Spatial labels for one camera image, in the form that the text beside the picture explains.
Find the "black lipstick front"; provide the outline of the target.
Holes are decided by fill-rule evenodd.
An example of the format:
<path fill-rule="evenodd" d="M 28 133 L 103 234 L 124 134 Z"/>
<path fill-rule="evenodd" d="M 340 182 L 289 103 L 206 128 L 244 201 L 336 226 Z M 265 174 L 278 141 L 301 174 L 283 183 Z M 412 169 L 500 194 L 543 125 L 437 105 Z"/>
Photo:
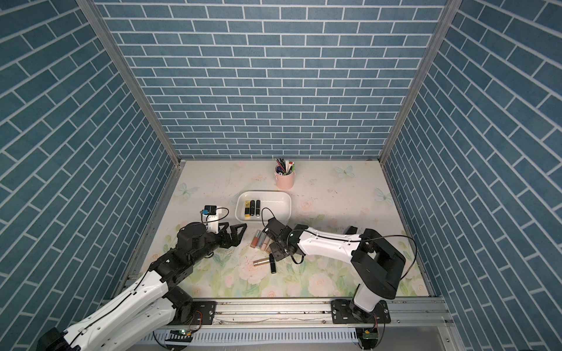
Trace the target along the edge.
<path fill-rule="evenodd" d="M 276 266 L 275 256 L 273 256 L 273 254 L 269 255 L 269 266 L 270 266 L 271 274 L 276 274 L 277 273 L 277 266 Z"/>

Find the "silver gold lipstick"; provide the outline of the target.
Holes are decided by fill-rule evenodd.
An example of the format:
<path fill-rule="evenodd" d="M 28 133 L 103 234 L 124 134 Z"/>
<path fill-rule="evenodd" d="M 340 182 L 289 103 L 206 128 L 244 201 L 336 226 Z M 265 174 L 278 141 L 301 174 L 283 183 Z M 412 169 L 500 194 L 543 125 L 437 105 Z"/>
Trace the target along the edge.
<path fill-rule="evenodd" d="M 266 257 L 266 258 L 262 258 L 262 259 L 260 259 L 260 260 L 255 260 L 255 261 L 253 262 L 253 265 L 254 265 L 255 267 L 256 267 L 256 266 L 263 266 L 263 265 L 266 265 L 266 264 L 269 264 L 269 258 L 267 258 L 267 257 Z"/>

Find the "white plastic storage box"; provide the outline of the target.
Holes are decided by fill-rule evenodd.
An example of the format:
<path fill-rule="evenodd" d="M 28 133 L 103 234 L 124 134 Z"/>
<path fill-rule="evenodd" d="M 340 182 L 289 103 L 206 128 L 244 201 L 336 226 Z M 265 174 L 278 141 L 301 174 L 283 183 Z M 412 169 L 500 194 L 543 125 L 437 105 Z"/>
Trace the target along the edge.
<path fill-rule="evenodd" d="M 245 201 L 260 200 L 261 216 L 244 218 Z M 292 215 L 292 199 L 286 192 L 280 191 L 246 191 L 239 195 L 236 201 L 235 217 L 241 222 L 261 222 L 272 217 L 281 222 L 288 222 Z"/>

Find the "gold black lipstick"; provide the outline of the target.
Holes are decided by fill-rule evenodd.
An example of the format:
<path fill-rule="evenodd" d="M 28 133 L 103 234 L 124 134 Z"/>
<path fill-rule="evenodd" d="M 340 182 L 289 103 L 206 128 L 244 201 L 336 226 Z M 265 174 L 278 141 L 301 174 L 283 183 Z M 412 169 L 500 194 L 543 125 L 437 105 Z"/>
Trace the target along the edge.
<path fill-rule="evenodd" d="M 244 218 L 245 219 L 250 218 L 250 201 L 249 200 L 245 201 Z"/>

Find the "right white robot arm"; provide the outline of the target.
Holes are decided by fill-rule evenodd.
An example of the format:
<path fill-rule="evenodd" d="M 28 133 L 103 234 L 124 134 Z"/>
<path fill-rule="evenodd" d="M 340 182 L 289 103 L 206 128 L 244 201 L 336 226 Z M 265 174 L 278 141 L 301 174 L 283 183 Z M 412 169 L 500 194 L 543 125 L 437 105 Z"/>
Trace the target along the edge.
<path fill-rule="evenodd" d="M 328 233 L 307 225 L 290 228 L 275 217 L 262 222 L 263 232 L 272 240 L 270 250 L 274 261 L 287 257 L 294 264 L 304 263 L 307 256 L 321 256 L 348 263 L 361 282 L 347 310 L 361 323 L 383 323 L 375 316 L 377 305 L 396 298 L 400 282 L 414 267 L 406 267 L 405 256 L 392 245 L 388 236 L 370 228 L 362 233 L 350 226 L 343 234 Z"/>

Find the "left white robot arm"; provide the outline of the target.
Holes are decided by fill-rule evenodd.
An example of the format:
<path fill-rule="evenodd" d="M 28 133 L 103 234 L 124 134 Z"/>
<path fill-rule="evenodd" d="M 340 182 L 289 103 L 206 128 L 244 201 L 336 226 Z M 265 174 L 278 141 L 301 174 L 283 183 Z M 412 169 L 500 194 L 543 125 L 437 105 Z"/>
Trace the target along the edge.
<path fill-rule="evenodd" d="M 125 350 L 171 322 L 201 320 L 193 298 L 180 283 L 216 249 L 238 247 L 247 225 L 222 222 L 217 228 L 213 232 L 201 222 L 181 228 L 175 247 L 153 261 L 140 279 L 82 321 L 64 331 L 45 332 L 37 349 Z"/>

